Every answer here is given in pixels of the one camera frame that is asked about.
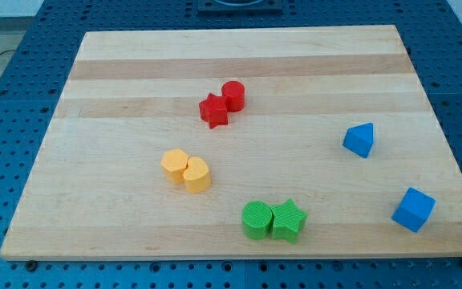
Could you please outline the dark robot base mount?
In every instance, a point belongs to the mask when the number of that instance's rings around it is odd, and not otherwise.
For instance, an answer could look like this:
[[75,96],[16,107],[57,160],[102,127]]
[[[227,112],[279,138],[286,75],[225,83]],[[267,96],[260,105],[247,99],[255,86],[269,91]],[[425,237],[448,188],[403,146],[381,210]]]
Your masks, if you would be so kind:
[[199,14],[280,12],[283,0],[196,0]]

